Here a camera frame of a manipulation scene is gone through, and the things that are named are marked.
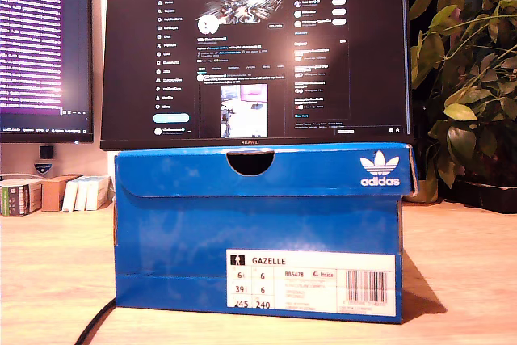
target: wooden desk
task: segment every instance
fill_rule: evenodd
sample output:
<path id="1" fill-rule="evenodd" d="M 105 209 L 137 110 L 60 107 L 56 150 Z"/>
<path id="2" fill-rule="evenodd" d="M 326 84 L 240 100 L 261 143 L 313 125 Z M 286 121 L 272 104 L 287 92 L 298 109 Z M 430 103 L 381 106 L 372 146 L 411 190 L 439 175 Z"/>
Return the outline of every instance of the wooden desk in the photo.
<path id="1" fill-rule="evenodd" d="M 111 206 L 2 218 L 2 344 L 72 344 L 115 296 Z M 116 308 L 94 344 L 517 343 L 517 215 L 404 207 L 398 325 Z"/>

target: huawei monitor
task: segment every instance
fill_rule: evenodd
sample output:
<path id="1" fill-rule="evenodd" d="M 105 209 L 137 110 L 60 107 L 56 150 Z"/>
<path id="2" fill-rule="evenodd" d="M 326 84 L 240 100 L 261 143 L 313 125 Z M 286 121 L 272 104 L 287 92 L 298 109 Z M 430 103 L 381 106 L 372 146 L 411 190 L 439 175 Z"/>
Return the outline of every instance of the huawei monitor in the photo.
<path id="1" fill-rule="evenodd" d="M 410 141 L 407 0 L 107 0 L 102 149 Z"/>
<path id="2" fill-rule="evenodd" d="M 0 0 L 0 141 L 93 141 L 91 0 Z"/>

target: computer monitor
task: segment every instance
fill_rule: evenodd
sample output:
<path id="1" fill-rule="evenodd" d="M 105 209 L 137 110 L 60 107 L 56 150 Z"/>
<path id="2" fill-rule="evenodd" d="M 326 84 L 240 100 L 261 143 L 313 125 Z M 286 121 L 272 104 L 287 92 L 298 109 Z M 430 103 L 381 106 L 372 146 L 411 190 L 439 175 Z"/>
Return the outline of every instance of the computer monitor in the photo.
<path id="1" fill-rule="evenodd" d="M 91 0 L 0 5 L 0 141 L 93 141 Z"/>
<path id="2" fill-rule="evenodd" d="M 407 0 L 107 0 L 102 149 L 410 141 Z"/>

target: adidas shoebox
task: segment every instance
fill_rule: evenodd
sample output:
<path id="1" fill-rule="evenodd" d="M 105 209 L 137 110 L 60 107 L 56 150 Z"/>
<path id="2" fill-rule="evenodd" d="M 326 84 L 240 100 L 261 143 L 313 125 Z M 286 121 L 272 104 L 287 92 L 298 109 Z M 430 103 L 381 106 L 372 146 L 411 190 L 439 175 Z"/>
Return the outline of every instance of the adidas shoebox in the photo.
<path id="1" fill-rule="evenodd" d="M 236 172 L 257 155 L 272 157 L 262 174 Z M 396 143 L 121 152 L 116 303 L 399 323 L 415 184 Z"/>

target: white label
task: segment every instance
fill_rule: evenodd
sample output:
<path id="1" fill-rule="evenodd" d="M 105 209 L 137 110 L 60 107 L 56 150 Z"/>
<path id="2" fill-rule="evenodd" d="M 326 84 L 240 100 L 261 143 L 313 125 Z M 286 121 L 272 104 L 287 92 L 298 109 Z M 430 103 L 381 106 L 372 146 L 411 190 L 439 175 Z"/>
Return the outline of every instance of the white label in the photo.
<path id="1" fill-rule="evenodd" d="M 228 307 L 394 317 L 395 255 L 227 250 Z"/>

